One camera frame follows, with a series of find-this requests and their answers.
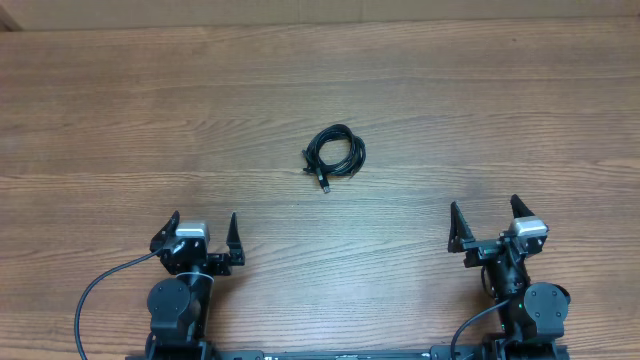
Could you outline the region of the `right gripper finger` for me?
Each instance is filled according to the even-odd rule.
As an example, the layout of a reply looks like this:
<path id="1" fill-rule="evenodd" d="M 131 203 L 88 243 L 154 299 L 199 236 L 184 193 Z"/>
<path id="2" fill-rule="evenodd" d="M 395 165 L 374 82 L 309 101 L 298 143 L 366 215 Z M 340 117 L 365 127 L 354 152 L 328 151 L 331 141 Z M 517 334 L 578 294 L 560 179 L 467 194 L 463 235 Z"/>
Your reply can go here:
<path id="1" fill-rule="evenodd" d="M 461 209 L 456 201 L 450 205 L 451 222 L 448 241 L 448 251 L 450 253 L 463 252 L 467 243 L 475 241 L 475 237 L 462 215 Z"/>
<path id="2" fill-rule="evenodd" d="M 510 205 L 514 218 L 532 217 L 534 212 L 531 211 L 517 194 L 513 194 L 510 199 Z"/>

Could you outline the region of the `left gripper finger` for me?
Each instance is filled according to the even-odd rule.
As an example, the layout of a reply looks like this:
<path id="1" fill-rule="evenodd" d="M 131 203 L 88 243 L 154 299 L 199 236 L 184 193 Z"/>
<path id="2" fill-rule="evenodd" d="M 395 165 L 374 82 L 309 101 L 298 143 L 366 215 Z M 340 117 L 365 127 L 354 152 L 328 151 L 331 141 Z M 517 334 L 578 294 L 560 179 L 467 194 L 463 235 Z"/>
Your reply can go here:
<path id="1" fill-rule="evenodd" d="M 180 223 L 180 213 L 174 211 L 167 223 L 152 237 L 149 250 L 156 252 L 163 248 L 165 243 L 175 235 L 176 228 Z"/>
<path id="2" fill-rule="evenodd" d="M 235 212 L 231 215 L 226 244 L 229 249 L 230 265 L 244 266 L 245 254 L 238 231 L 237 214 Z"/>

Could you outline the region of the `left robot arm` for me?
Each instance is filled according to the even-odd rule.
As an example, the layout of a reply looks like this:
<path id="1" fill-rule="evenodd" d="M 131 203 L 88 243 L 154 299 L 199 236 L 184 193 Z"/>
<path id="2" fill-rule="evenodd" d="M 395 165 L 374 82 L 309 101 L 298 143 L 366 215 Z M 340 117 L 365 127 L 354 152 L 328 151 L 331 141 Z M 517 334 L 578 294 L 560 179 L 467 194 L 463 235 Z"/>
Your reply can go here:
<path id="1" fill-rule="evenodd" d="M 144 357 L 152 360 L 202 359 L 221 356 L 206 339 L 214 281 L 245 264 L 237 216 L 232 215 L 226 238 L 228 250 L 208 251 L 210 233 L 205 222 L 182 222 L 174 212 L 150 241 L 170 277 L 149 292 L 150 334 Z"/>

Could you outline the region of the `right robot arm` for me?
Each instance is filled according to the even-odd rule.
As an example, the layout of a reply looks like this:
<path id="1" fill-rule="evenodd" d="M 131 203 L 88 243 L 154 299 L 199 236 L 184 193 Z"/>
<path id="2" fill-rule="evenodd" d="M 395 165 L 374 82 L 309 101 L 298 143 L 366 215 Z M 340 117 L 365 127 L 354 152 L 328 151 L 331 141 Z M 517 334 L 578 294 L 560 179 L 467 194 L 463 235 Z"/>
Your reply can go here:
<path id="1" fill-rule="evenodd" d="M 477 239 L 457 202 L 450 205 L 450 253 L 465 255 L 467 268 L 481 269 L 483 290 L 495 304 L 466 320 L 449 344 L 450 359 L 567 359 L 568 349 L 556 344 L 565 333 L 571 297 L 562 286 L 531 281 L 525 260 L 540 253 L 549 227 L 516 194 L 511 196 L 513 219 L 495 239 Z M 486 315 L 497 313 L 501 331 L 461 348 L 464 330 Z"/>

